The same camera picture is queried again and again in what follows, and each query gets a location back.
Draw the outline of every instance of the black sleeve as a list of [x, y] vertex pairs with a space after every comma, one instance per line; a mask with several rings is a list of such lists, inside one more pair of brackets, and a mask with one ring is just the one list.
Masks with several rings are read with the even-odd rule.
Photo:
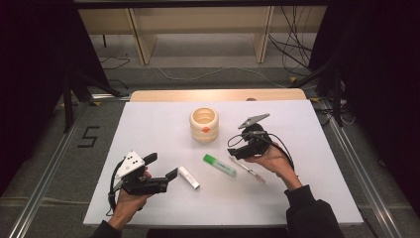
[[114, 229], [108, 222], [103, 220], [91, 238], [121, 238], [121, 231]]
[[331, 205], [315, 200], [309, 185], [285, 192], [290, 208], [286, 211], [292, 238], [344, 238]]

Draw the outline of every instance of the person's right hand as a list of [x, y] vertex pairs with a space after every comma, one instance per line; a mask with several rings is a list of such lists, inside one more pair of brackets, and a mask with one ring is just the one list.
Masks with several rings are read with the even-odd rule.
[[289, 190], [302, 187], [302, 183], [288, 162], [285, 154], [274, 146], [269, 146], [261, 156], [253, 156], [244, 160], [249, 163], [257, 163], [275, 173], [284, 181]]

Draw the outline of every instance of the floor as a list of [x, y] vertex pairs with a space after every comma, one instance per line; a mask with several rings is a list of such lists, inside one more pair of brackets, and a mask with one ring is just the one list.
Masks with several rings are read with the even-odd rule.
[[[287, 35], [273, 35], [281, 42]], [[315, 34], [299, 36], [305, 47], [311, 48]], [[184, 85], [206, 88], [219, 77], [250, 78], [241, 81], [242, 87], [286, 87], [299, 74], [308, 71], [292, 59], [285, 59], [274, 44], [269, 44], [264, 63], [256, 63], [250, 35], [162, 35], [158, 37], [151, 62], [140, 65], [134, 41], [130, 36], [106, 36], [104, 48], [102, 36], [91, 36], [93, 46], [102, 62], [110, 84], [116, 89], [154, 89], [160, 87], [179, 88]], [[298, 50], [287, 51], [299, 60], [305, 59]], [[316, 82], [303, 86], [308, 98], [315, 98]], [[103, 101], [100, 106], [77, 105], [74, 99], [77, 127], [71, 137], [63, 136], [63, 108], [57, 103], [54, 117], [46, 129], [43, 139], [34, 150], [33, 157], [20, 168], [14, 180], [0, 199], [0, 237], [9, 237], [14, 224], [25, 223], [25, 237], [88, 237], [94, 228], [82, 225], [90, 197], [95, 188], [107, 148], [112, 143], [118, 126], [124, 101]], [[328, 100], [314, 102], [315, 109], [329, 107]], [[337, 159], [348, 187], [366, 222], [360, 226], [343, 227], [346, 237], [420, 237], [420, 220], [399, 190], [386, 167], [369, 141], [368, 135], [350, 113], [344, 115], [345, 125], [337, 129], [329, 115], [319, 113], [327, 140]], [[83, 148], [83, 136], [87, 127], [92, 128], [97, 138], [96, 145]], [[56, 148], [62, 148], [60, 154]], [[50, 179], [45, 171], [50, 170]], [[43, 181], [44, 193], [39, 206], [33, 206], [31, 217], [25, 222], [23, 208], [28, 207], [30, 197], [40, 190]], [[380, 215], [389, 214], [390, 218]], [[123, 237], [146, 237], [147, 229], [126, 229]]]

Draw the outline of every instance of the white tabletop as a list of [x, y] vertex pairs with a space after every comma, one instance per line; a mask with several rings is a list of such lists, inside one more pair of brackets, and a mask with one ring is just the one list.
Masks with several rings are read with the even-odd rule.
[[[188, 119], [194, 109], [204, 106], [219, 114], [220, 134], [215, 141], [203, 145], [191, 137]], [[111, 174], [123, 157], [134, 150], [141, 157], [157, 153], [157, 161], [149, 165], [153, 177], [164, 177], [185, 166], [201, 185], [194, 190], [178, 176], [170, 182], [166, 193], [148, 199], [130, 225], [148, 228], [285, 225], [289, 204], [281, 179], [257, 164], [241, 161], [266, 180], [258, 182], [228, 158], [228, 140], [242, 132], [238, 126], [248, 117], [265, 113], [270, 116], [260, 124], [287, 146], [302, 183], [310, 184], [315, 198], [332, 205], [340, 224], [361, 224], [363, 220], [307, 100], [127, 103], [83, 223], [97, 225], [109, 219], [105, 214], [109, 209]], [[229, 177], [204, 163], [206, 154], [235, 168], [237, 176]]]

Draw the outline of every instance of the marker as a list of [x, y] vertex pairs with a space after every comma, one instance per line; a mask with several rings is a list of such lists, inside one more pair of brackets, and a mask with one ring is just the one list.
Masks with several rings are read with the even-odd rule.
[[220, 171], [226, 173], [227, 175], [231, 176], [231, 177], [235, 177], [236, 176], [236, 170], [233, 169], [232, 167], [224, 164], [221, 161], [218, 161], [216, 158], [210, 156], [210, 155], [205, 155], [203, 158], [203, 161], [208, 163], [209, 165], [213, 166], [216, 169], [219, 169]]

